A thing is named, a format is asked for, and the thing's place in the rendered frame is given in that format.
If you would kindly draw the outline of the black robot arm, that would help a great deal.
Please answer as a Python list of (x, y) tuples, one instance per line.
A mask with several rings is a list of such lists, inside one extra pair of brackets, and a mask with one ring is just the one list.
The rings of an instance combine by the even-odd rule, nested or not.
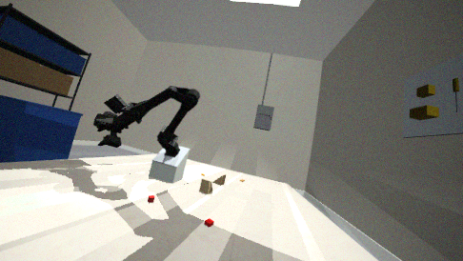
[[(111, 99), (105, 102), (105, 105), (109, 107), (115, 114), (122, 114), (118, 117), (122, 124), (129, 125), (136, 121), (138, 124), (142, 121), (142, 117), (147, 114), (150, 110), (163, 104), (163, 102), (174, 99), (181, 102), (181, 108), (177, 114), (171, 120), (168, 126), (165, 126), (157, 136), (157, 141), (160, 143), (165, 155), (169, 157), (176, 157), (181, 151), (176, 141), (178, 137), (174, 132), (183, 120), (185, 114), (191, 110), (198, 102), (200, 94), (198, 90), (189, 90), (185, 88), (177, 88), (175, 86), (169, 86), (166, 90), (158, 93), (150, 100), (142, 101), (139, 103), (130, 102), (127, 104), (118, 94), (113, 96)], [(94, 126), (98, 129), (106, 129), (110, 131), (114, 127), (114, 119), (107, 115), (98, 113), (94, 118)], [(174, 157), (174, 158), (175, 158)]]

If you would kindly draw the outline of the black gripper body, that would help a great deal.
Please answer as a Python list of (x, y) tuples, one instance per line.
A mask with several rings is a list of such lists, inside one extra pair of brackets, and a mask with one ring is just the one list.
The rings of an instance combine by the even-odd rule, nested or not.
[(107, 135), (105, 136), (104, 138), (104, 144), (105, 145), (108, 145), (108, 146), (112, 146), (112, 147), (120, 147), (121, 146), (121, 138), (120, 137), (117, 137), (117, 133), (121, 133), (121, 130), (122, 129), (127, 129), (128, 126), (127, 125), (124, 125), (121, 123), (121, 121), (119, 120), (119, 116), (110, 112), (110, 111), (105, 111), (103, 113), (104, 115), (107, 115), (111, 118), (115, 117), (114, 119), (114, 127), (111, 129), (111, 135)]

